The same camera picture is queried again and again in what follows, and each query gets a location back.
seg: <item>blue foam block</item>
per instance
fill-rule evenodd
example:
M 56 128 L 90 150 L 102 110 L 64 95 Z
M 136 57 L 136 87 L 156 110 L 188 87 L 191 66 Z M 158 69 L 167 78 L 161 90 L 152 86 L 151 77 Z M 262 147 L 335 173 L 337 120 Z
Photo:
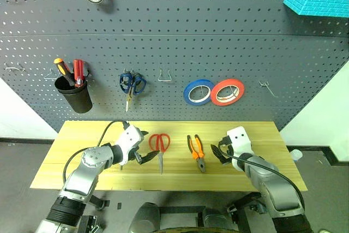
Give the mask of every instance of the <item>blue foam block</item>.
M 298 15 L 349 17 L 349 0 L 284 0 Z

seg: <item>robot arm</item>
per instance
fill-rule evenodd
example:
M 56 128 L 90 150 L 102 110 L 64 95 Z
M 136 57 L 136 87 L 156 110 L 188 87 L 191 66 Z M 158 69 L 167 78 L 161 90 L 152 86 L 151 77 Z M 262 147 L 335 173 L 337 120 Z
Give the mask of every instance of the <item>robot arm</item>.
M 52 205 L 49 215 L 42 220 L 35 233 L 73 233 L 84 212 L 86 203 L 100 202 L 103 208 L 105 202 L 93 196 L 98 182 L 98 175 L 113 164 L 125 165 L 129 160 L 136 159 L 143 164 L 156 156 L 151 152 L 141 157 L 137 150 L 147 132 L 142 132 L 133 125 L 124 126 L 119 139 L 114 146 L 105 144 L 101 147 L 91 147 L 82 153 L 81 162 L 64 183 L 58 198 Z
M 277 232 L 312 233 L 304 215 L 304 206 L 294 186 L 281 176 L 260 167 L 262 165 L 279 171 L 275 165 L 254 154 L 251 141 L 243 127 L 229 130 L 227 137 L 219 142 L 220 145 L 228 145 L 230 155 L 239 158 L 230 158 L 233 167 L 238 171 L 244 171 L 253 186 L 261 193 Z

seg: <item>blue object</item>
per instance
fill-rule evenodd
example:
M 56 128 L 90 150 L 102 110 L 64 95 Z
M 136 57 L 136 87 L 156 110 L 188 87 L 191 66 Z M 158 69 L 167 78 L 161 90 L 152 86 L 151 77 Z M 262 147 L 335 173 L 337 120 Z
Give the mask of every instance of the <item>blue object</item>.
M 298 15 L 349 17 L 349 0 L 284 0 Z
M 124 93 L 139 95 L 146 88 L 147 81 L 139 73 L 124 72 L 120 75 L 119 84 Z
M 190 93 L 194 90 L 196 87 L 207 87 L 209 89 L 209 92 L 206 96 L 204 96 L 202 99 L 191 99 L 190 98 Z M 187 87 L 184 89 L 183 92 L 183 97 L 185 102 L 187 102 L 189 105 L 192 106 L 201 106 L 206 104 L 211 100 L 211 90 L 214 87 L 214 84 L 207 80 L 207 79 L 198 79 L 195 80 L 194 82 L 191 82 L 187 85 Z

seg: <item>red scissors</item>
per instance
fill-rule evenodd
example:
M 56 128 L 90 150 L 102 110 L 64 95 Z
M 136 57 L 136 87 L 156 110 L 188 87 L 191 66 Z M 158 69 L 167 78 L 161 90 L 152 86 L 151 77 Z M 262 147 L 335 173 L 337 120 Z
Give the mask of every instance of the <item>red scissors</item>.
M 167 137 L 167 146 L 164 147 L 164 141 L 163 141 L 163 136 Z M 156 143 L 155 143 L 155 148 L 152 146 L 152 139 L 156 137 Z M 160 173 L 163 173 L 163 167 L 164 167 L 164 159 L 163 159 L 163 154 L 165 153 L 165 151 L 169 148 L 170 146 L 170 136 L 165 134 L 165 133 L 161 133 L 161 134 L 153 134 L 150 136 L 148 143 L 149 143 L 149 147 L 151 148 L 152 151 L 159 151 L 159 169 L 160 169 Z

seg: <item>blue tape roll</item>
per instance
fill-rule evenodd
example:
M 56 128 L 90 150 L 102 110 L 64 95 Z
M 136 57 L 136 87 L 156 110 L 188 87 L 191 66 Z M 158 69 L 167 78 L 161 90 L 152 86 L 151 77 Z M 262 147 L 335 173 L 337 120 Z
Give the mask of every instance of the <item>blue tape roll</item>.
M 207 87 L 209 89 L 208 94 L 204 98 L 202 98 L 202 99 L 198 99 L 198 100 L 191 99 L 190 98 L 190 93 L 193 91 L 194 88 L 200 87 L 200 86 Z M 206 104 L 207 102 L 209 102 L 211 100 L 210 95 L 211 95 L 211 90 L 212 90 L 213 87 L 214 87 L 214 84 L 211 81 L 207 80 L 207 79 L 195 80 L 194 82 L 189 83 L 187 85 L 187 87 L 184 89 L 184 92 L 183 92 L 184 100 L 189 105 L 193 105 L 193 106 L 204 105 L 204 104 Z

